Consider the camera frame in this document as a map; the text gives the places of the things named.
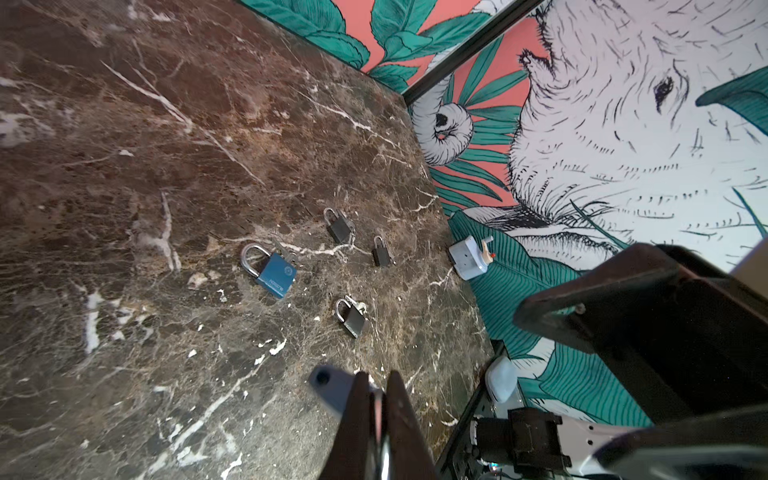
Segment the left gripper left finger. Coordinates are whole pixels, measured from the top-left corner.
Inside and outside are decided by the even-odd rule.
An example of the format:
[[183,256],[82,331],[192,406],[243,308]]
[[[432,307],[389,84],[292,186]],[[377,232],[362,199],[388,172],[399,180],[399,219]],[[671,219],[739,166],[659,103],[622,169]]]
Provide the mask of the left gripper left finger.
[[365,372],[354,376],[341,370],[319,370],[316,385],[323,400],[345,405],[333,445],[319,479],[373,479],[372,391]]

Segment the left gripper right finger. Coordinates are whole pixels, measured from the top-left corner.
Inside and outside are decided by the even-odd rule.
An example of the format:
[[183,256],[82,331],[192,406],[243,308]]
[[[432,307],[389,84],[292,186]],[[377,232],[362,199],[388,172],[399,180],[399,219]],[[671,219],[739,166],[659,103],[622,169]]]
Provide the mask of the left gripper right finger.
[[388,478],[437,479],[430,450],[398,371],[392,371],[387,380],[384,419],[387,448],[383,466],[387,468]]

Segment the black padlock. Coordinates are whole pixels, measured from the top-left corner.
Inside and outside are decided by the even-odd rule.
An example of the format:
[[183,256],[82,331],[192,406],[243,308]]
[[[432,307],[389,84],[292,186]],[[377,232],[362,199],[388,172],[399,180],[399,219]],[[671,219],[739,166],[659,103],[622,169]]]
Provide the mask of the black padlock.
[[358,339],[363,334],[367,319],[351,299],[344,297],[337,300],[334,313],[340,324],[353,338]]
[[377,267],[388,267],[392,264],[387,243],[381,235],[377,235],[373,239],[372,256]]
[[353,228],[341,210],[326,207],[323,210],[326,229],[336,244],[349,244],[353,237]]

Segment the blue padlock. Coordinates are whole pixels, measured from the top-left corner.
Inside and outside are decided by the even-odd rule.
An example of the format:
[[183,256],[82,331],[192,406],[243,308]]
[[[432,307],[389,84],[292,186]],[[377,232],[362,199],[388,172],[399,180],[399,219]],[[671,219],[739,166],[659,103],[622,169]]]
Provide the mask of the blue padlock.
[[[261,267],[254,267],[251,264],[250,254],[253,252],[260,253],[264,258]],[[297,270],[291,263],[257,243],[248,243],[242,248],[240,264],[257,284],[279,299],[286,296],[297,275]]]

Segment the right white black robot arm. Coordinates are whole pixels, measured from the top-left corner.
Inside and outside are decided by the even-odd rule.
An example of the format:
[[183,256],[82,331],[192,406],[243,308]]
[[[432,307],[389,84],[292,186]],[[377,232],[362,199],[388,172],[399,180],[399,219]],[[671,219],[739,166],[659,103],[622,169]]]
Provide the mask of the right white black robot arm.
[[540,477],[767,475],[767,248],[731,273],[679,246],[629,247],[526,298],[515,324],[597,355],[651,419],[600,427],[532,408],[470,424],[487,464]]

